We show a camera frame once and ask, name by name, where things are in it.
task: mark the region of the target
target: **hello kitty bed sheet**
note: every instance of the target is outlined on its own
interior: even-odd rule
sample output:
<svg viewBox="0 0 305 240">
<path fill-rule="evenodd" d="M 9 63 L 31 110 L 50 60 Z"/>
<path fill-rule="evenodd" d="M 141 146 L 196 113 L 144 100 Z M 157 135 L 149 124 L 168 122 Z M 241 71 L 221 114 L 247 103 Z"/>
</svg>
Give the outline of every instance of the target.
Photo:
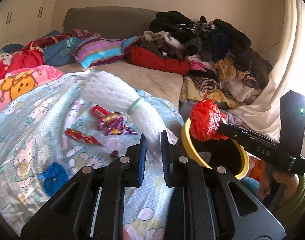
<svg viewBox="0 0 305 240">
<path fill-rule="evenodd" d="M 130 121 L 127 125 L 138 135 L 104 136 L 98 131 L 98 120 L 90 113 L 94 104 L 81 98 L 84 82 L 94 72 L 66 74 L 18 97 L 0 112 L 0 213 L 17 234 L 49 199 L 38 176 L 52 162 L 72 177 L 83 166 L 108 165 L 113 150 L 121 156 L 139 143 L 141 133 Z M 183 120 L 174 105 L 143 90 L 137 92 L 179 137 Z M 68 128 L 94 135 L 104 147 L 66 137 Z M 163 239 L 171 194 L 163 175 L 147 161 L 142 187 L 125 190 L 124 224 L 131 240 Z"/>
</svg>

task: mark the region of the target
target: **pink blanket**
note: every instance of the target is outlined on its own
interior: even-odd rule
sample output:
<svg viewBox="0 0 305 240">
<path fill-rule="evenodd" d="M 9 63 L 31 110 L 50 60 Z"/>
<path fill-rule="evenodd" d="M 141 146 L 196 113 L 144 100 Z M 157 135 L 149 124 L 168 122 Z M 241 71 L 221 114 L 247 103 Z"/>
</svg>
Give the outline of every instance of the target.
<svg viewBox="0 0 305 240">
<path fill-rule="evenodd" d="M 53 66 L 40 65 L 35 68 L 18 69 L 0 80 L 0 112 L 11 101 L 60 78 L 64 73 Z"/>
</svg>

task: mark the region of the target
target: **curtain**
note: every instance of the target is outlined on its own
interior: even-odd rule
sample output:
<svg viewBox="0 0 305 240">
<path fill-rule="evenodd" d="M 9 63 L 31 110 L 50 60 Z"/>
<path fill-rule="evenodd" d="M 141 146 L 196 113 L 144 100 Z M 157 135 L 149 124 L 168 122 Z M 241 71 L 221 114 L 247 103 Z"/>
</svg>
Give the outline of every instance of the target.
<svg viewBox="0 0 305 240">
<path fill-rule="evenodd" d="M 251 105 L 230 110 L 251 130 L 279 139 L 280 97 L 289 90 L 305 95 L 305 3 L 285 0 L 285 19 L 278 61 L 269 82 Z"/>
</svg>

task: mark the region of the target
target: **crumpled red plastic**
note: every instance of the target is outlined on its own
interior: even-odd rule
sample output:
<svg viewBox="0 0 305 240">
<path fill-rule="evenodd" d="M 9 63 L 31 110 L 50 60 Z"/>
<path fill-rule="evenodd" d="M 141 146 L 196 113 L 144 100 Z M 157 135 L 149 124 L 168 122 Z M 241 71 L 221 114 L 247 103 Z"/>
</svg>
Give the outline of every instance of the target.
<svg viewBox="0 0 305 240">
<path fill-rule="evenodd" d="M 190 132 L 197 140 L 204 142 L 210 139 L 228 139 L 227 136 L 216 132 L 219 123 L 227 124 L 227 118 L 224 113 L 220 113 L 214 100 L 204 99 L 194 105 L 191 109 L 190 120 Z"/>
</svg>

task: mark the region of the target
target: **green hair tie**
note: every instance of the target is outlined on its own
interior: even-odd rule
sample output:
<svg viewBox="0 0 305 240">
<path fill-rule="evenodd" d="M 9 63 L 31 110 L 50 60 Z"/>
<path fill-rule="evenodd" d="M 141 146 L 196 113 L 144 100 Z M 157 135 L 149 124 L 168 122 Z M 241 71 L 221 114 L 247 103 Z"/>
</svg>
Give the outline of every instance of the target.
<svg viewBox="0 0 305 240">
<path fill-rule="evenodd" d="M 128 110 L 127 110 L 126 113 L 127 113 L 128 115 L 131 115 L 131 114 L 134 112 L 135 108 L 136 108 L 143 100 L 144 100 L 144 99 L 143 99 L 142 97 L 138 98 L 138 99 L 132 104 L 132 106 L 128 108 Z"/>
</svg>

